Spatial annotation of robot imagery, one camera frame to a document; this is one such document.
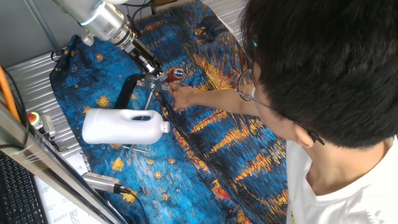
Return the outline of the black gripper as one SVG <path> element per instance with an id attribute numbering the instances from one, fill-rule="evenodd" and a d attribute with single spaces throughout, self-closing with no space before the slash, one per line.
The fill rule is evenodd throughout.
<path id="1" fill-rule="evenodd" d="M 162 65 L 156 56 L 138 39 L 132 39 L 132 50 L 129 56 L 135 61 L 146 73 L 153 73 L 156 80 L 166 80 L 168 75 L 163 71 Z"/>

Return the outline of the bare right hand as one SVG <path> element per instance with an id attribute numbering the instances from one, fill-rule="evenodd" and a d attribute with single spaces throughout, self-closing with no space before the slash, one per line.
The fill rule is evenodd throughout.
<path id="1" fill-rule="evenodd" d="M 186 109 L 195 104 L 197 91 L 191 86 L 186 84 L 177 85 L 175 83 L 170 83 L 169 93 L 174 98 L 173 104 L 177 108 Z"/>

